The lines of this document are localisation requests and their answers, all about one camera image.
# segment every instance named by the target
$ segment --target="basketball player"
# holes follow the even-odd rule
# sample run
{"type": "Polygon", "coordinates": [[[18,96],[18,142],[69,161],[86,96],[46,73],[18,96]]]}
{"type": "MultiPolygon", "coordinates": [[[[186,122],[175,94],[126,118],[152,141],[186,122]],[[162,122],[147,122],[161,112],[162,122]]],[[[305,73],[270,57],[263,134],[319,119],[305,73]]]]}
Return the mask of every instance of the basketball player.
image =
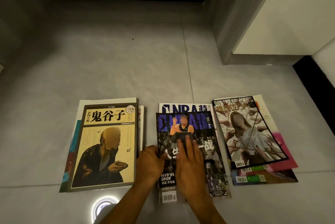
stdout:
{"type": "Polygon", "coordinates": [[[170,130],[170,135],[174,135],[176,133],[182,133],[182,132],[194,132],[194,127],[190,124],[188,124],[188,118],[185,115],[182,115],[180,117],[180,124],[177,124],[177,118],[173,118],[173,125],[170,130]]]}

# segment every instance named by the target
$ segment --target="illustrated man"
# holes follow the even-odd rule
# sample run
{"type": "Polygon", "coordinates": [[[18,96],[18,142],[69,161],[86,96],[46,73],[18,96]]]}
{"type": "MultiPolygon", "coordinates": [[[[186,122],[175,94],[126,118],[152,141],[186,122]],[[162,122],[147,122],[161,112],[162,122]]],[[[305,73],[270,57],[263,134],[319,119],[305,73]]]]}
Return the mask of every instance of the illustrated man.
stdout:
{"type": "Polygon", "coordinates": [[[186,115],[180,117],[180,124],[177,124],[177,118],[173,118],[173,125],[170,130],[170,135],[183,132],[194,132],[194,127],[188,123],[188,118],[186,115]]]}
{"type": "Polygon", "coordinates": [[[118,127],[105,129],[100,144],[88,148],[81,156],[72,188],[123,182],[120,171],[128,167],[115,161],[121,131],[118,127]]]}

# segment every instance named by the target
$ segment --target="gray tile floor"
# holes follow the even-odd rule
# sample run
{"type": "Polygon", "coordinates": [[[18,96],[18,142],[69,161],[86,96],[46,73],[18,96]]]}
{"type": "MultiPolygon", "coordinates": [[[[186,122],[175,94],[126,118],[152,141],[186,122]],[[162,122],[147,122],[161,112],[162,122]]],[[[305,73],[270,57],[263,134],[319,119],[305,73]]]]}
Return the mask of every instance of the gray tile floor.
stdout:
{"type": "MultiPolygon", "coordinates": [[[[334,222],[335,137],[293,68],[221,65],[200,10],[186,3],[57,1],[0,75],[2,223],[91,223],[94,201],[127,192],[58,193],[80,99],[139,98],[150,145],[159,102],[250,94],[263,95],[299,165],[299,183],[231,186],[231,199],[214,199],[220,213],[228,224],[334,222]]],[[[188,205],[160,208],[156,193],[139,223],[196,223],[188,205]]]]}

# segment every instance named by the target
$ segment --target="nba magazine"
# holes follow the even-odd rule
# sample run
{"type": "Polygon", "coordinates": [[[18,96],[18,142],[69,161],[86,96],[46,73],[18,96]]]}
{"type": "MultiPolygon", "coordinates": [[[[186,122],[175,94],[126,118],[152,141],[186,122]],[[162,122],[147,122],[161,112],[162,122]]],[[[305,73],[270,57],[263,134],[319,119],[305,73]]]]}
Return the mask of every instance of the nba magazine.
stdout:
{"type": "Polygon", "coordinates": [[[212,105],[161,103],[159,111],[156,114],[158,152],[168,154],[158,182],[160,202],[177,201],[174,177],[177,140],[181,139],[185,144],[187,137],[196,140],[203,153],[209,194],[212,197],[227,195],[228,180],[217,140],[212,105]]]}
{"type": "Polygon", "coordinates": [[[261,95],[219,98],[213,103],[230,157],[234,185],[298,182],[292,171],[298,165],[278,132],[261,95]],[[236,133],[236,128],[238,131],[242,127],[243,133],[249,131],[248,137],[244,136],[247,139],[236,133]],[[262,164],[268,161],[269,164],[256,166],[253,163],[255,161],[262,164]]]}
{"type": "Polygon", "coordinates": [[[133,184],[137,131],[136,98],[81,100],[59,192],[133,184]]]}

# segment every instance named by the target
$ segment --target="magazine cover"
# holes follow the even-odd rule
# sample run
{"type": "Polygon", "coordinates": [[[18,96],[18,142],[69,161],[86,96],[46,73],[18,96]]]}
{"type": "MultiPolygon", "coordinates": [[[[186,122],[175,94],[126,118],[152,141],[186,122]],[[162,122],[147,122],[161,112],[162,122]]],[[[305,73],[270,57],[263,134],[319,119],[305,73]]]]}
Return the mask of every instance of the magazine cover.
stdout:
{"type": "MultiPolygon", "coordinates": [[[[271,163],[269,165],[251,167],[248,169],[249,170],[248,175],[253,174],[254,171],[259,171],[259,170],[264,170],[264,169],[266,169],[269,172],[273,172],[273,171],[281,171],[281,170],[297,168],[298,165],[295,162],[294,158],[292,157],[290,151],[288,150],[282,135],[279,133],[278,128],[276,124],[274,123],[274,120],[272,119],[272,116],[270,115],[270,112],[265,105],[262,95],[260,94],[253,95],[252,97],[255,100],[258,109],[262,113],[264,121],[266,122],[269,130],[271,131],[272,135],[274,136],[274,138],[280,145],[281,149],[283,150],[283,152],[286,154],[286,156],[289,159],[285,161],[281,161],[281,162],[271,163]]],[[[218,99],[214,99],[214,101],[218,101],[218,100],[220,101],[222,99],[227,99],[227,98],[218,98],[218,99]]],[[[217,116],[219,118],[222,131],[225,131],[226,125],[230,126],[230,123],[227,123],[227,120],[229,118],[227,117],[226,114],[223,115],[220,112],[217,112],[217,116]]],[[[270,136],[270,132],[266,130],[266,127],[264,126],[262,122],[257,124],[256,126],[257,126],[257,130],[262,133],[264,139],[267,139],[270,136]]]]}
{"type": "Polygon", "coordinates": [[[232,169],[289,159],[273,136],[252,96],[214,100],[213,104],[224,134],[232,169]]]}
{"type": "Polygon", "coordinates": [[[266,170],[255,171],[248,174],[242,170],[232,170],[232,183],[234,185],[275,184],[298,182],[292,169],[269,172],[266,170]]]}
{"type": "Polygon", "coordinates": [[[80,101],[60,192],[131,185],[136,98],[80,101]]]}
{"type": "Polygon", "coordinates": [[[137,156],[143,150],[144,106],[138,106],[138,146],[137,156]]]}
{"type": "Polygon", "coordinates": [[[160,132],[159,135],[159,127],[157,128],[157,143],[160,150],[162,151],[165,148],[165,138],[172,142],[173,151],[173,148],[177,147],[178,138],[184,141],[188,134],[190,138],[197,141],[203,153],[209,194],[211,196],[227,195],[228,180],[217,140],[212,105],[160,103],[159,111],[162,115],[170,114],[166,117],[162,116],[169,121],[168,131],[160,132]]]}

